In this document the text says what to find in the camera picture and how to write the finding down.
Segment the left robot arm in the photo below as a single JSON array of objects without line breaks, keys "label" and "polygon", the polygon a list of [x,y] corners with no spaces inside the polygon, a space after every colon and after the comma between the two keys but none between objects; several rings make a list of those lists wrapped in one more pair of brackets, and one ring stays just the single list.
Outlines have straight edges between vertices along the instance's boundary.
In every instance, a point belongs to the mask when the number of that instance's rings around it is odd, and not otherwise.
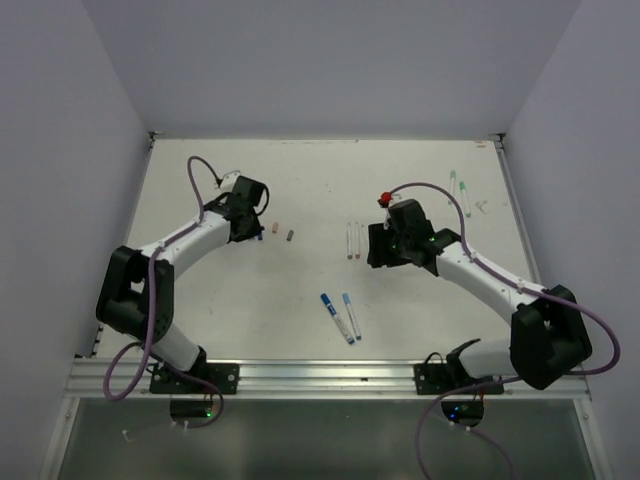
[{"label": "left robot arm", "polygon": [[208,369],[202,348],[174,324],[175,282],[212,251],[259,236],[259,216],[269,200],[264,183],[234,172],[187,224],[138,249],[117,248],[99,294],[97,320],[174,367],[172,379],[182,390],[201,390]]}]

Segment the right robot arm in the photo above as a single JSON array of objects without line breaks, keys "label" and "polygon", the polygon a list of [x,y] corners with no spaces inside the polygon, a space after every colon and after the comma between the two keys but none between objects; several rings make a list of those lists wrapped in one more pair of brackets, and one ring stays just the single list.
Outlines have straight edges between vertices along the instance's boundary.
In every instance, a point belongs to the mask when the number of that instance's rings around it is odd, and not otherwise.
[{"label": "right robot arm", "polygon": [[510,328],[506,339],[472,339],[446,355],[445,379],[451,389],[464,393],[496,376],[517,376],[544,390],[592,355],[569,289],[547,289],[495,264],[482,269],[481,256],[465,249],[458,233],[435,230],[414,199],[396,201],[385,193],[379,203],[386,219],[368,227],[371,267],[411,264],[424,269],[473,295]]}]

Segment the peach capped marker pen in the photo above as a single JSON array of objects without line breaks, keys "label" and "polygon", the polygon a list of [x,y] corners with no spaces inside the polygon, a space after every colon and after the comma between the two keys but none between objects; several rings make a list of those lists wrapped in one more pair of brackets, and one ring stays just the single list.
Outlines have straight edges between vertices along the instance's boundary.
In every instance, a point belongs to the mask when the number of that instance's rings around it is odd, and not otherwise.
[{"label": "peach capped marker pen", "polygon": [[354,225],[352,226],[352,249],[353,249],[353,256],[355,259],[361,258],[360,233],[361,233],[360,225],[358,222],[355,222]]}]

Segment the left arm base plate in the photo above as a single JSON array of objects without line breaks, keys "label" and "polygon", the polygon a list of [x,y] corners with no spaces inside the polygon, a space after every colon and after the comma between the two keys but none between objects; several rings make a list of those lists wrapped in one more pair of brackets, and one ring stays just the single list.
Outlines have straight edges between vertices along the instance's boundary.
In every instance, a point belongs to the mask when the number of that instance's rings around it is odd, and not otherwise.
[{"label": "left arm base plate", "polygon": [[149,391],[160,395],[209,394],[215,386],[222,395],[235,395],[240,380],[237,363],[201,364],[197,372],[183,372],[168,365],[154,365],[151,370]]}]

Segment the light blue capped marker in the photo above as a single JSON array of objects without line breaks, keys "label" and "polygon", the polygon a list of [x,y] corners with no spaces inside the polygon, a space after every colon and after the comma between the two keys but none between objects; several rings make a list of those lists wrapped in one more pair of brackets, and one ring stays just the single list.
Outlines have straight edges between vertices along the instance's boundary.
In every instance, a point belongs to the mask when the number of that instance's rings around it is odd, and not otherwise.
[{"label": "light blue capped marker", "polygon": [[351,327],[352,327],[353,332],[354,332],[354,337],[355,337],[355,339],[357,341],[361,341],[362,340],[361,329],[360,329],[360,326],[358,324],[357,317],[356,317],[356,314],[355,314],[355,310],[354,310],[353,304],[351,302],[351,299],[349,297],[349,294],[347,292],[344,292],[342,294],[342,299],[343,299],[345,308],[347,310],[347,314],[348,314],[348,317],[349,317],[349,320],[350,320]]}]

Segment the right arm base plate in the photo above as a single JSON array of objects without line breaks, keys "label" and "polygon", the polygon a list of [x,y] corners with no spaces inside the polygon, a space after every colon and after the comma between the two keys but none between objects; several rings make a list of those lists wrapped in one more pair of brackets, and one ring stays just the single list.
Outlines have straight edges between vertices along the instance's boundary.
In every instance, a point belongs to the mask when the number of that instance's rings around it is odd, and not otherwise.
[{"label": "right arm base plate", "polygon": [[502,386],[480,388],[480,384],[494,382],[491,376],[474,378],[458,361],[449,364],[440,354],[432,353],[424,361],[413,365],[413,381],[417,395],[440,395],[451,390],[475,387],[490,395],[504,392]]}]

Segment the dark blue capped marker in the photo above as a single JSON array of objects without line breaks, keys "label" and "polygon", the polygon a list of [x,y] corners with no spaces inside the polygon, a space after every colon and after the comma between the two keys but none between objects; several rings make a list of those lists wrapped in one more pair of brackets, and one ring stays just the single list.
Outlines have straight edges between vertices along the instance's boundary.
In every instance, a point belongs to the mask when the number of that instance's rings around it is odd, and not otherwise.
[{"label": "dark blue capped marker", "polygon": [[340,314],[338,313],[338,311],[334,307],[334,305],[331,302],[329,296],[326,293],[322,293],[320,295],[320,298],[321,298],[321,301],[323,302],[324,306],[328,310],[330,316],[332,317],[334,323],[336,324],[336,326],[337,326],[338,330],[340,331],[340,333],[341,333],[342,337],[344,338],[344,340],[349,345],[353,345],[355,343],[355,339],[351,335],[350,331],[348,330],[348,328],[347,328],[346,324],[344,323],[343,319],[341,318]]}]

